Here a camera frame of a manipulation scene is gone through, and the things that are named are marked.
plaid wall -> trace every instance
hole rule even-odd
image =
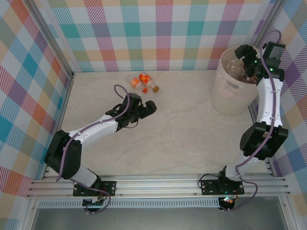
[[[307,229],[307,0],[288,0],[274,28],[286,44],[280,65],[285,70],[281,116],[289,136],[272,160],[293,193],[297,221]],[[277,37],[272,34],[268,41]]]
[[[228,47],[255,39],[274,2],[35,1],[76,71],[215,69]]]
[[[42,170],[68,76],[22,0],[0,1],[0,230],[17,229]]]

plastic bottle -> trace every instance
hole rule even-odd
[[[139,79],[146,85],[146,87],[152,88],[154,92],[159,91],[159,87],[154,83],[153,79],[145,72],[139,75]]]
[[[142,91],[143,93],[147,93],[148,89],[139,79],[128,76],[128,82],[136,90]]]

black mounting plate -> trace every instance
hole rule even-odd
[[[110,196],[115,196],[116,181],[100,181],[99,190],[105,191]],[[100,196],[100,192],[83,188],[79,184],[74,185],[73,196]]]
[[[227,191],[222,193],[218,186],[218,180],[201,180],[201,194],[202,195],[243,195],[244,187],[242,181],[240,182],[240,187],[238,190]]]

white bucket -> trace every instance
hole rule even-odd
[[[229,60],[236,58],[234,53],[236,48],[238,46],[229,48],[222,54],[211,93],[213,107],[225,115],[238,115],[242,113],[258,96],[255,84],[238,81],[229,76],[224,69]]]

purple cable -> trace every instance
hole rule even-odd
[[[86,189],[90,189],[90,190],[93,190],[93,191],[96,191],[96,192],[103,193],[103,194],[105,194],[107,197],[109,197],[109,200],[108,200],[107,204],[106,204],[104,207],[101,207],[100,209],[98,209],[96,212],[90,212],[90,211],[87,209],[87,207],[88,207],[89,205],[86,205],[86,206],[85,206],[85,210],[86,210],[87,213],[95,215],[95,214],[97,214],[97,213],[102,212],[103,210],[105,210],[106,207],[108,207],[109,204],[111,203],[111,196],[110,196],[110,194],[107,193],[106,191],[103,191],[103,190],[100,190],[100,189],[95,189],[95,188],[90,188],[90,187],[87,187],[87,186],[85,186],[85,185],[83,185],[83,184],[81,184],[81,183],[78,183],[78,182],[76,182],[76,183],[77,183],[78,185],[82,186],[83,188],[86,188]]]
[[[76,133],[75,135],[73,135],[73,136],[69,139],[69,141],[67,142],[67,144],[66,144],[66,146],[65,146],[65,148],[64,148],[64,151],[63,151],[61,166],[60,166],[60,169],[59,169],[59,175],[58,175],[58,177],[57,177],[57,179],[56,179],[57,182],[58,182],[58,181],[61,179],[61,177],[62,177],[63,168],[64,168],[64,162],[65,162],[65,157],[66,157],[66,152],[67,152],[68,146],[69,146],[69,145],[71,144],[71,142],[79,135],[79,133],[83,133],[84,131],[86,131],[87,129],[89,129],[89,128],[95,126],[95,125],[102,124],[102,123],[108,122],[108,121],[113,121],[113,120],[115,120],[116,118],[122,116],[122,115],[128,110],[128,107],[129,107],[129,104],[130,104],[130,97],[129,97],[128,91],[127,91],[123,86],[121,86],[121,85],[118,85],[118,84],[114,85],[115,93],[116,93],[120,98],[122,98],[122,99],[123,99],[124,97],[122,97],[122,96],[117,92],[117,90],[116,90],[116,87],[117,87],[117,86],[120,87],[120,88],[122,88],[122,89],[125,91],[126,95],[127,95],[128,101],[127,101],[127,106],[126,106],[126,108],[124,109],[123,112],[121,112],[120,114],[116,115],[116,116],[113,117],[113,118],[109,118],[109,119],[106,119],[106,120],[103,120],[103,121],[97,121],[97,122],[95,122],[95,123],[92,123],[92,124],[90,124],[90,125],[84,127],[82,130],[80,130],[78,133]]]
[[[271,30],[269,34],[273,33],[273,32],[277,32],[279,34],[279,39],[277,40],[277,43],[280,42],[281,38],[282,38],[282,33],[279,31],[279,30]],[[233,208],[231,211],[236,211],[240,208],[242,208],[243,206],[247,205],[257,194],[258,192],[258,185],[255,183],[255,182],[251,182],[251,181],[246,181],[244,180],[241,175],[240,175],[240,172],[238,170],[239,167],[247,164],[254,156],[257,155],[257,153],[262,149],[262,147],[268,142],[268,140],[270,139],[270,136],[273,132],[273,129],[274,129],[274,123],[275,123],[275,116],[276,116],[276,88],[275,88],[275,84],[274,84],[274,81],[273,81],[273,76],[271,74],[271,72],[269,71],[267,65],[265,64],[264,62],[264,59],[263,59],[263,53],[262,53],[262,46],[260,47],[260,59],[261,59],[261,63],[264,67],[264,69],[267,71],[268,75],[269,75],[269,79],[270,79],[270,82],[271,82],[271,85],[272,85],[272,91],[273,91],[273,114],[272,114],[272,122],[271,122],[271,127],[270,127],[270,130],[269,130],[269,133],[267,134],[267,136],[265,137],[265,139],[263,140],[263,142],[259,145],[259,147],[254,151],[253,154],[251,154],[251,156],[249,158],[247,158],[245,161],[243,161],[242,163],[236,165],[236,173],[238,174],[239,178],[241,179],[241,181],[247,183],[247,184],[253,184],[255,185],[256,189],[255,189],[255,192],[254,194],[252,195],[252,197],[244,202],[243,204],[241,204],[240,206],[238,207],[235,207]]]

